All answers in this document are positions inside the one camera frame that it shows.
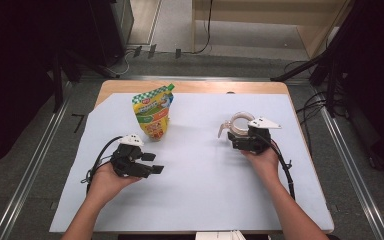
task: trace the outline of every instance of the chip bag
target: chip bag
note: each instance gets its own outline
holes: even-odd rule
[[[142,130],[150,138],[161,139],[168,127],[168,110],[173,101],[174,85],[162,86],[133,97],[133,111]]]

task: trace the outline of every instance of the human hand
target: human hand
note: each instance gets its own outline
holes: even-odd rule
[[[244,150],[241,150],[241,153],[251,162],[254,170],[266,186],[270,183],[280,182],[279,158],[273,149],[268,148],[258,155]]]
[[[100,207],[104,207],[111,201],[123,188],[139,181],[138,177],[120,177],[111,164],[104,164],[98,168],[93,176],[86,200],[93,202]]]

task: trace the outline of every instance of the white table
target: white table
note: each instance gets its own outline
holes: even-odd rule
[[[98,217],[96,232],[281,231],[269,195],[251,165],[231,147],[226,131],[217,138],[220,124],[239,111],[255,117],[262,115],[282,126],[282,129],[271,130],[271,134],[285,161],[292,159],[290,173],[297,202],[323,231],[333,231],[333,222],[284,84],[171,82],[176,88],[170,123],[159,142],[145,136],[133,114],[131,98],[140,91],[112,95],[110,92],[137,90],[135,86],[147,91],[170,82],[110,81],[104,84],[102,96],[98,98],[100,104],[89,114],[51,232],[67,229],[85,197],[86,185],[80,181],[103,146],[116,136],[130,133],[137,133],[144,140],[144,152],[156,154],[153,163],[144,163],[165,168],[161,175],[150,175],[129,186],[108,203]],[[238,94],[180,93],[199,86],[204,92],[230,89]],[[247,88],[269,94],[239,94]],[[112,144],[103,156],[110,155],[116,147],[117,143]],[[281,168],[279,173],[287,186]]]

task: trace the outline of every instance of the cable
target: cable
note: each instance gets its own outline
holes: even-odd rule
[[[315,107],[315,106],[317,106],[319,103],[322,103],[322,102],[326,102],[326,100],[319,100],[319,101],[313,102],[313,103],[307,105],[306,108],[309,108],[309,107]],[[304,110],[304,108],[300,108],[300,109],[298,109],[298,110],[295,110],[295,113],[300,113],[300,112],[302,112],[303,110]]]
[[[286,68],[288,68],[289,66],[291,66],[292,64],[294,63],[306,63],[308,61],[293,61],[293,62],[290,62],[288,64],[286,64],[284,67],[283,67],[283,72],[286,73]]]
[[[101,158],[101,159],[99,160],[99,166],[96,167],[96,170],[98,170],[100,167],[104,166],[105,164],[109,163],[110,161],[106,161],[106,162],[102,163],[102,160],[107,159],[107,158],[110,158],[110,157],[112,157],[112,155],[109,155],[109,156],[106,156],[106,157],[104,157],[104,158]]]
[[[316,116],[317,113],[320,112],[320,110],[322,110],[323,107],[325,107],[326,104],[322,104],[322,105],[318,105],[318,106],[314,106],[314,107],[317,107],[315,109],[313,109],[313,111],[311,111],[306,117],[304,120],[302,120],[300,122],[300,125],[304,124],[305,122],[307,122],[308,120],[310,120],[312,117]]]
[[[282,169],[286,175],[286,179],[288,180],[289,194],[295,200],[294,181],[292,180],[291,174],[289,173],[289,167],[285,163],[285,160],[283,159],[282,153],[280,152],[280,148],[278,147],[277,143],[274,140],[272,140],[274,142],[274,144],[276,145],[275,146],[272,143],[270,143],[269,141],[267,141],[264,137],[262,137],[261,135],[259,135],[257,133],[254,133],[254,136],[256,136],[258,139],[260,139],[260,140],[264,141],[266,144],[268,144],[270,146],[270,148],[273,149],[273,151],[279,157],[280,165],[282,166]]]
[[[210,29],[207,30],[207,27],[205,26],[205,20],[204,20],[204,30],[205,30],[205,32],[207,33],[207,36],[209,36],[209,35],[210,35],[209,30],[210,30]],[[210,44],[210,51],[208,51],[206,54],[208,55],[212,50],[213,50],[213,45]]]
[[[114,141],[120,139],[120,138],[123,138],[122,136],[118,136],[118,137],[115,137],[113,139],[111,139],[105,146],[104,148],[101,150],[101,152],[99,153],[98,157],[96,158],[96,161],[95,161],[95,164],[93,164],[93,167],[87,171],[86,173],[86,178],[83,179],[81,181],[81,183],[85,183],[87,182],[87,188],[86,188],[86,193],[89,192],[89,188],[90,188],[90,184],[92,183],[92,180],[93,180],[93,176],[95,175],[96,173],[96,170],[98,170],[98,168],[100,167],[100,163],[101,163],[101,160],[107,158],[101,158],[102,157],[102,154],[104,154],[105,150],[107,150],[107,148],[111,145],[111,143],[113,143]]]
[[[210,13],[208,14],[208,31],[207,31],[207,43],[205,44],[205,46],[197,51],[197,52],[194,52],[193,54],[199,54],[199,53],[202,53],[208,46],[208,43],[210,42],[210,38],[211,38],[211,34],[210,34],[210,26],[211,26],[211,12],[212,12],[212,9],[213,9],[213,0],[210,1]]]
[[[129,62],[127,61],[127,56],[129,56],[132,53],[134,53],[134,52],[129,52],[129,53],[126,53],[126,55],[124,55],[124,61],[126,62],[127,68],[126,68],[126,70],[124,70],[121,73],[116,72],[116,75],[123,75],[129,71],[130,65],[129,65]]]
[[[308,146],[308,151],[309,151],[311,157],[313,156],[313,150],[312,150],[312,144],[311,144],[310,131],[308,130],[307,119],[306,119],[306,115],[305,115],[305,109],[308,107],[307,105],[311,101],[311,99],[315,98],[316,96],[318,96],[320,94],[325,94],[325,93],[326,92],[318,92],[318,93],[314,94],[304,103],[304,107],[302,108],[302,115],[303,115],[303,119],[304,119],[303,120],[304,121],[304,128],[305,128],[305,133],[307,136],[307,146]]]

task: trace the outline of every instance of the table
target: table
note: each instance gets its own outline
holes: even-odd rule
[[[170,83],[175,89],[169,129],[159,142],[151,141],[135,122],[131,98],[136,93]],[[217,138],[221,123],[240,110],[255,115],[261,110],[266,113],[265,117],[282,125],[282,130],[271,131],[271,134],[285,159],[292,158],[290,171],[297,202],[323,231],[333,231],[285,84],[117,80],[102,85],[95,110],[89,114],[50,231],[64,232],[68,227],[85,197],[86,186],[80,181],[106,142],[115,135],[132,133],[130,131],[137,131],[144,140],[143,151],[156,154],[154,164],[165,168],[161,175],[151,175],[129,186],[108,203],[98,217],[96,232],[281,231],[270,197],[250,164],[239,151],[232,149],[225,132],[222,138]],[[108,153],[115,148],[116,144],[111,145]],[[279,172],[286,186],[286,177],[281,169]]]
[[[214,0],[211,21],[297,25],[307,54],[313,58],[350,7],[350,0]],[[207,21],[209,8],[210,0],[192,2],[192,52],[195,20]]]

